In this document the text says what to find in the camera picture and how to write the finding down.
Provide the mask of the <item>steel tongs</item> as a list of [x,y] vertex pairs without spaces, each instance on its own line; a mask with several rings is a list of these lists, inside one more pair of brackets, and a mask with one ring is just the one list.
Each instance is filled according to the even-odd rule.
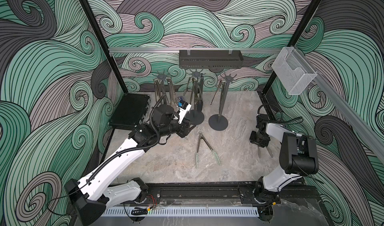
[[168,87],[169,87],[170,106],[171,106],[175,111],[177,111],[177,109],[178,109],[178,105],[177,105],[177,104],[178,104],[178,101],[177,101],[177,97],[176,97],[175,88],[174,88],[174,85],[173,85],[173,82],[172,82],[172,78],[171,78],[171,77],[167,77],[166,80],[167,80]]
[[258,147],[258,157],[259,159],[263,159],[266,157],[273,158],[274,154],[269,147]]
[[219,99],[219,113],[218,115],[221,116],[222,113],[223,113],[223,107],[224,107],[224,104],[225,104],[225,88],[226,88],[226,82],[223,82],[222,80],[219,81],[219,85],[218,85],[218,88],[212,98],[212,101],[210,103],[210,105],[212,105],[212,103],[214,102],[216,96],[218,95],[218,92],[220,92],[220,99]]
[[196,105],[198,103],[199,91],[199,80],[195,77],[192,77],[191,105]]
[[189,85],[190,85],[190,82],[191,82],[191,78],[192,78],[192,77],[189,77],[189,78],[188,78],[188,82],[187,82],[187,84],[186,84],[186,89],[185,89],[185,91],[184,91],[184,93],[183,93],[183,96],[185,96],[185,95],[187,94],[187,92],[189,92]]
[[154,80],[154,88],[155,88],[155,98],[158,100],[163,96],[162,104],[167,104],[167,95],[165,90],[165,85],[163,80],[155,79]]

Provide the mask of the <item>grey utensil stand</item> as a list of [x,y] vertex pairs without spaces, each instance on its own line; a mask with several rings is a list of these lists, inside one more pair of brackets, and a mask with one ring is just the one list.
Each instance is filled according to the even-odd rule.
[[187,119],[192,125],[200,125],[205,120],[203,114],[203,86],[204,86],[204,76],[202,73],[203,70],[194,71],[191,70],[190,78],[192,80],[192,89],[190,95],[190,104],[193,109],[187,113]]
[[212,115],[209,118],[209,125],[215,131],[224,131],[228,127],[229,123],[227,118],[223,115],[223,110],[224,110],[227,94],[229,91],[230,83],[235,81],[236,80],[235,78],[237,76],[236,74],[234,76],[231,76],[231,74],[226,75],[226,73],[224,73],[224,75],[225,76],[223,77],[223,79],[219,81],[218,88],[211,101],[211,104],[212,104],[219,90],[221,90],[220,100],[219,100],[219,113],[216,115]]
[[172,78],[164,73],[157,72],[154,79],[155,98],[161,99],[161,104],[171,106],[175,111],[178,109],[178,101]]

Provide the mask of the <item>black tongs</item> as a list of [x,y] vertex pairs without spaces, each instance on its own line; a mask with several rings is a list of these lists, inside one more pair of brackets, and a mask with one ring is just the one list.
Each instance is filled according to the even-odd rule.
[[204,87],[204,77],[200,77],[198,80],[198,100],[196,103],[197,111],[201,112],[203,110],[203,87]]

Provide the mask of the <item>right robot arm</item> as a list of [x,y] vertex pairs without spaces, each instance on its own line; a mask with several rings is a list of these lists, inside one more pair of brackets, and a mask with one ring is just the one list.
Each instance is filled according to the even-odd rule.
[[316,140],[287,128],[288,125],[302,122],[303,118],[270,120],[268,115],[260,113],[265,106],[263,104],[258,108],[258,130],[251,133],[250,142],[266,149],[271,138],[274,138],[281,143],[281,148],[279,165],[268,175],[260,177],[256,183],[255,200],[262,205],[276,203],[285,186],[302,177],[315,175],[319,170]]

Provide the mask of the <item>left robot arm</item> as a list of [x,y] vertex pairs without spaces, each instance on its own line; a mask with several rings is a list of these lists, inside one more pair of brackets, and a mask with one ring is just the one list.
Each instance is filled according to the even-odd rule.
[[186,117],[191,107],[183,100],[177,103],[177,111],[169,105],[156,104],[149,122],[131,131],[111,156],[86,176],[79,180],[71,179],[65,184],[69,201],[84,226],[94,223],[111,207],[125,202],[140,204],[147,200],[149,187],[140,178],[118,186],[110,184],[131,163],[160,145],[161,137],[172,134],[180,138],[187,136],[193,129]]

